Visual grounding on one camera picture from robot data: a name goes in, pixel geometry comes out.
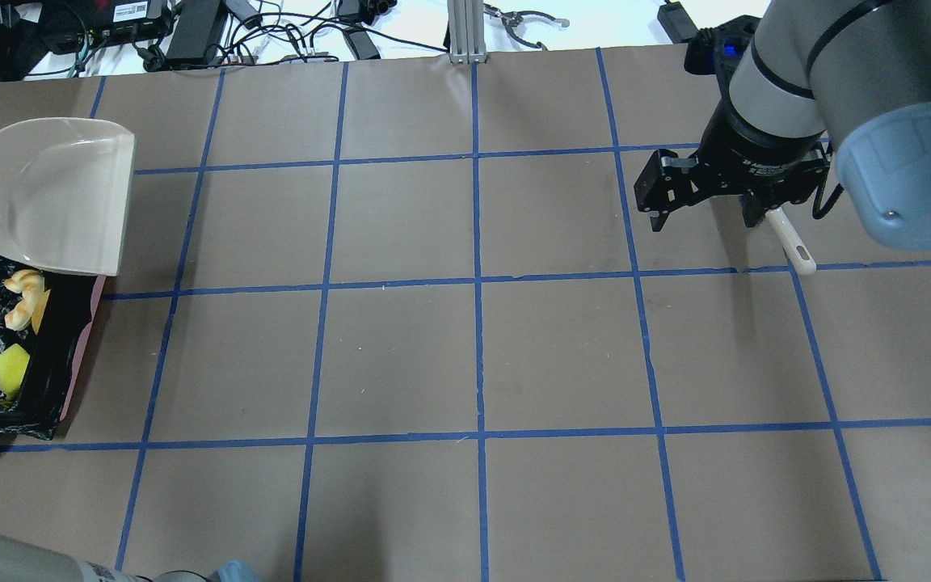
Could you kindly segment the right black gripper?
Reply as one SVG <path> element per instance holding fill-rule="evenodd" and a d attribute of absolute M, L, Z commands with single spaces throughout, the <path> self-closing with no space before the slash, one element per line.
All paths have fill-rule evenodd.
<path fill-rule="evenodd" d="M 694 154 L 654 151 L 633 185 L 634 199 L 649 213 L 654 233 L 670 214 L 713 196 L 737 196 L 745 225 L 753 228 L 769 210 L 805 203 L 823 189 L 830 166 L 830 151 L 817 135 L 769 135 L 720 102 Z"/>

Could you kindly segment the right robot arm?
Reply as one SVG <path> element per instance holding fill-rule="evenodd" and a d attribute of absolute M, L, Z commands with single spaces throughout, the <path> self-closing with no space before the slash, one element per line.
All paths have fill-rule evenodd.
<path fill-rule="evenodd" d="M 693 154 L 658 149 L 637 178 L 654 231 L 713 196 L 747 227 L 783 204 L 823 217 L 832 172 L 876 243 L 931 251 L 931 1 L 773 1 L 696 31 L 684 68 L 720 99 Z"/>

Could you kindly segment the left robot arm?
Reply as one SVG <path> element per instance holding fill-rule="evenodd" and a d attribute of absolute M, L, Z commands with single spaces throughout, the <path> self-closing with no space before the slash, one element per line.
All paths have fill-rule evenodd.
<path fill-rule="evenodd" d="M 0 581 L 261 581 L 243 561 L 222 564 L 201 575 L 189 570 L 163 572 L 155 577 L 100 566 L 92 561 L 33 546 L 0 535 Z"/>

